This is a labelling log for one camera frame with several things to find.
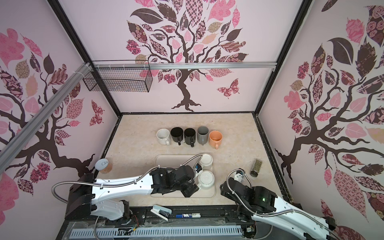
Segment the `white ribbed mug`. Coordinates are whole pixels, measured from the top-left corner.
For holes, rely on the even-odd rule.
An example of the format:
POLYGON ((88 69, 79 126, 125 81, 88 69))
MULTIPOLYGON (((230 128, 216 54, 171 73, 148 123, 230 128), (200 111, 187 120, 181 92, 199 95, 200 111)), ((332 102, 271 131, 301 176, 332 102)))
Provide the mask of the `white ribbed mug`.
POLYGON ((198 187, 200 189, 209 189, 215 184, 215 176, 210 171, 201 171, 198 176, 198 187))

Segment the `cream mug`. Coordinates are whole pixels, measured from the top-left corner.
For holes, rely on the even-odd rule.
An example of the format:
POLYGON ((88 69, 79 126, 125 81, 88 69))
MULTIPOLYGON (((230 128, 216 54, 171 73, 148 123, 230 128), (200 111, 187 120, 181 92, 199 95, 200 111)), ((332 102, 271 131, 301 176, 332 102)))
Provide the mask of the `cream mug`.
POLYGON ((160 129, 156 133, 159 144, 169 146, 171 144, 171 134, 168 129, 160 129))

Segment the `black and white mug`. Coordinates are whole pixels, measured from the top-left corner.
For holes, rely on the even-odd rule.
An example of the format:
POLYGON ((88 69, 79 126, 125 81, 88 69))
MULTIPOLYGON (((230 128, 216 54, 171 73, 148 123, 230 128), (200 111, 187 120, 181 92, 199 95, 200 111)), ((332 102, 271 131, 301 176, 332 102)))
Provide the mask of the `black and white mug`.
POLYGON ((172 140, 180 146, 184 139, 184 130, 180 127, 175 127, 171 129, 170 134, 172 140))

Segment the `grey mug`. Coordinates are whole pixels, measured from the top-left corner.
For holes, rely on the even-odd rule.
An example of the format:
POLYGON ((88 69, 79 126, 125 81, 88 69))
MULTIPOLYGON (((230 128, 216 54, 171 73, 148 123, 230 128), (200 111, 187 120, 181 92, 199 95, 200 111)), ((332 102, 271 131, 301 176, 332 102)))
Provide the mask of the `grey mug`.
POLYGON ((205 145, 209 139, 209 129, 206 126, 200 126, 197 131, 197 141, 200 145, 205 145))

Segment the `peach orange mug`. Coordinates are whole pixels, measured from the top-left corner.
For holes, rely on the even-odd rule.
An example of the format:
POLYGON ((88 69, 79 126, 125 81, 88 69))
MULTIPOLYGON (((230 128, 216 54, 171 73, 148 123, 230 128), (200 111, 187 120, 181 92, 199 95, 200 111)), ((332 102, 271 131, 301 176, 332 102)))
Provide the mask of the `peach orange mug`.
POLYGON ((211 131, 209 134, 209 144, 215 150, 218 150, 222 143, 223 135, 219 131, 211 131))

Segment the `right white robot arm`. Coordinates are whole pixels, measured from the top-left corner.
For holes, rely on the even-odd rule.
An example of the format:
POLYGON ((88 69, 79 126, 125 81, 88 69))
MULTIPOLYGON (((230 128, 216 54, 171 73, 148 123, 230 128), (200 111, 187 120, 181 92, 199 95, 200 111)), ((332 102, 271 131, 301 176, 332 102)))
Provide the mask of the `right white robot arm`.
POLYGON ((269 224, 301 240, 337 240, 332 217, 317 217, 293 206, 265 187, 248 187, 229 178, 220 185, 221 195, 238 205, 238 215, 269 224))

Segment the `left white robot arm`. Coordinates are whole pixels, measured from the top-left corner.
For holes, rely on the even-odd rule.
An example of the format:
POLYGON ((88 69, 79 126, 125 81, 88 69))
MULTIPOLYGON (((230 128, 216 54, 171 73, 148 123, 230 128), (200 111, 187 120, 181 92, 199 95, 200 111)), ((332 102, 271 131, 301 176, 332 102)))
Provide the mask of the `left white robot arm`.
POLYGON ((199 190, 196 172, 190 166, 153 168, 140 177, 103 180, 86 174, 72 184, 65 219, 79 220, 89 216, 116 221, 130 215, 129 202, 134 195, 170 194, 180 192, 189 198, 199 190))

